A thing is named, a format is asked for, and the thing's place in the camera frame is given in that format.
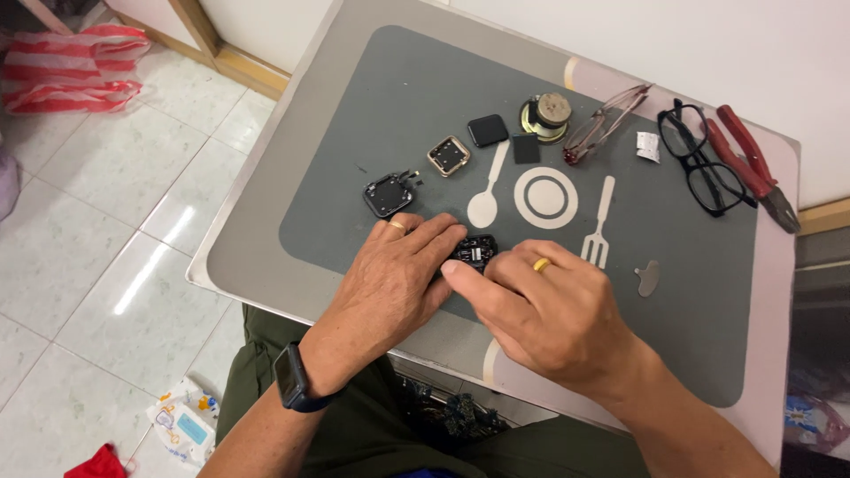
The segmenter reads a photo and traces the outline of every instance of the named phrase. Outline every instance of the black smartwatch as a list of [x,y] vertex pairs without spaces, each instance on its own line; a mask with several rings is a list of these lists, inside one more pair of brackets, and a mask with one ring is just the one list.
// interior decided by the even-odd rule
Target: black smartwatch
[[298,351],[298,342],[291,342],[277,357],[275,375],[277,376],[277,392],[283,407],[301,413],[318,412],[348,388],[346,384],[337,393],[320,398],[307,396],[309,383],[304,364],[301,362],[301,353]]

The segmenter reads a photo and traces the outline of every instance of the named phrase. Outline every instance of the gray placemat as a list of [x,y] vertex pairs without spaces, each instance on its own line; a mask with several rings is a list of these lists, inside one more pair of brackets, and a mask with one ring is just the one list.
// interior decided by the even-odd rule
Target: gray placemat
[[[549,91],[569,99],[574,125],[600,106],[562,86],[400,26],[378,29],[280,224],[281,246],[295,258],[344,273],[376,220],[363,202],[364,186],[408,168],[422,173],[424,186],[415,191],[406,212],[428,218],[447,211],[468,225],[466,206],[485,190],[496,147],[476,148],[467,122],[498,113],[509,131],[517,133],[522,103]],[[655,132],[657,127],[632,115],[604,149],[574,168],[564,163],[560,145],[543,147],[538,165],[515,164],[512,148],[493,189],[499,205],[496,221],[484,230],[470,227],[470,234],[492,234],[501,249],[526,238],[549,239],[578,254],[584,237],[596,229],[604,177],[614,176],[603,236],[610,245],[605,272],[621,313],[697,396],[729,407],[743,390],[756,211],[739,206],[723,218],[709,216],[663,146],[661,165],[636,157],[637,131]],[[425,155],[450,134],[461,139],[472,158],[442,178]],[[514,184],[535,166],[556,168],[577,190],[578,213],[560,229],[530,225],[514,205]],[[651,259],[660,263],[661,280],[644,299],[638,296],[634,269]],[[469,303],[457,296],[443,308],[476,320]]]

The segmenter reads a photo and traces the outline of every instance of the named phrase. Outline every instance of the green trousers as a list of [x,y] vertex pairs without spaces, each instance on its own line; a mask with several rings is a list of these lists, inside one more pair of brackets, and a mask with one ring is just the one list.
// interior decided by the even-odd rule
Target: green trousers
[[[219,443],[269,388],[272,365],[308,327],[243,305],[246,344],[236,354],[218,416]],[[418,469],[463,478],[649,476],[631,438],[567,417],[505,431],[452,454],[426,445],[396,404],[399,378],[386,356],[358,373],[328,408],[301,476],[383,478]]]

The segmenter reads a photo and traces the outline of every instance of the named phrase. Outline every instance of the wedding ring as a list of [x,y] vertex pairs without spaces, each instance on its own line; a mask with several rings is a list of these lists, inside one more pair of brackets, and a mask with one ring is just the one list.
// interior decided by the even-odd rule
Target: wedding ring
[[534,263],[534,270],[537,272],[543,273],[543,270],[546,269],[552,263],[551,260],[546,259],[545,257],[539,258],[537,262]]
[[402,234],[404,234],[404,235],[407,234],[407,228],[405,227],[405,225],[401,224],[400,222],[389,221],[389,225],[394,225],[395,227],[398,227],[401,230]]

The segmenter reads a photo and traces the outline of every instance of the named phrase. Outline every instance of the pliers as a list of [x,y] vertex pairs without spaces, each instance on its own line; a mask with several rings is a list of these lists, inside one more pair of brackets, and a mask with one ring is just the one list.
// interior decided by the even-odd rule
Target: pliers
[[732,152],[729,147],[729,142],[723,136],[723,132],[717,126],[714,120],[707,120],[708,123],[708,141],[711,143],[711,148],[720,157],[720,160],[725,162],[727,166],[732,168],[746,187],[752,191],[753,196],[764,206],[770,214],[770,217],[779,224],[785,232],[795,234],[800,232],[800,221],[794,213],[794,208],[785,199],[785,194],[777,186],[777,181],[770,175],[768,164],[764,161],[762,150],[752,138],[752,135],[747,131],[744,123],[735,115],[729,105],[723,105],[717,108],[717,117],[726,126],[726,129],[735,138],[735,141],[740,145],[741,150],[746,155],[747,162],[744,163]]

